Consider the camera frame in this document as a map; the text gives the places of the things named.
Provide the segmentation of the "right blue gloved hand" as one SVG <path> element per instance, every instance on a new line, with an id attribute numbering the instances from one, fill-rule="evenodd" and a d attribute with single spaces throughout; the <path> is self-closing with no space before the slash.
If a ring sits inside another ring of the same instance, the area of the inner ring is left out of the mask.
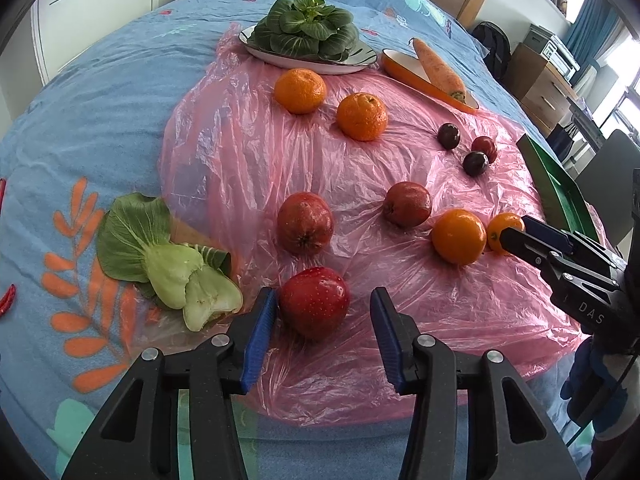
<path id="1" fill-rule="evenodd" d="M 629 356 L 604 352 L 593 338 L 582 342 L 560 393 L 568 402 L 567 414 L 572 422 L 580 428 L 591 424 L 597 436 L 614 428 L 628 401 L 620 381 L 625 380 L 629 360 Z"/>

